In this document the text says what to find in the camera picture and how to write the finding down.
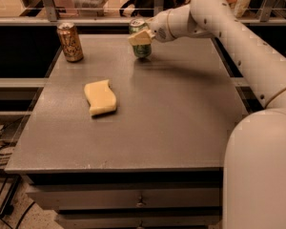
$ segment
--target robotic hand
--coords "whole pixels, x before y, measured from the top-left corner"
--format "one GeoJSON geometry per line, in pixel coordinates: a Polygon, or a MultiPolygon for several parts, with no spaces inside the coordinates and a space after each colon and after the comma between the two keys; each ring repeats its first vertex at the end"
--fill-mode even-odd
{"type": "Polygon", "coordinates": [[[226,0],[192,0],[147,23],[150,31],[131,44],[217,37],[266,109],[243,119],[228,141],[223,228],[286,228],[286,58],[242,25],[226,0]]]}

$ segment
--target can lid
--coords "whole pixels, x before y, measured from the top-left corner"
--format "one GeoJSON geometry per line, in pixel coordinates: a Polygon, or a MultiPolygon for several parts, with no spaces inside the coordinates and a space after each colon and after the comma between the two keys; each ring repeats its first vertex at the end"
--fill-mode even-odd
{"type": "Polygon", "coordinates": [[[142,18],[138,18],[138,19],[133,19],[130,23],[131,27],[140,27],[143,26],[145,24],[145,20],[142,18]]]}
{"type": "Polygon", "coordinates": [[[72,27],[74,27],[73,23],[62,23],[62,24],[59,24],[57,26],[57,28],[60,29],[60,30],[68,30],[68,29],[70,29],[72,27]]]}

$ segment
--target soda can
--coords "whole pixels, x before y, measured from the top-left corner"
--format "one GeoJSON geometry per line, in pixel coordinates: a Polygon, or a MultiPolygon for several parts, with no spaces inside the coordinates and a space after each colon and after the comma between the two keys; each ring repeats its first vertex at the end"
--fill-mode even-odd
{"type": "MultiPolygon", "coordinates": [[[[143,29],[148,29],[148,28],[149,26],[147,25],[145,20],[142,18],[133,19],[129,25],[130,34],[133,34],[143,29]]],[[[136,57],[139,57],[139,58],[147,57],[152,53],[152,45],[147,44],[147,45],[133,46],[133,52],[136,57]]]]}
{"type": "Polygon", "coordinates": [[[62,23],[58,25],[57,34],[68,61],[76,62],[84,57],[77,29],[73,23],[62,23]]]}

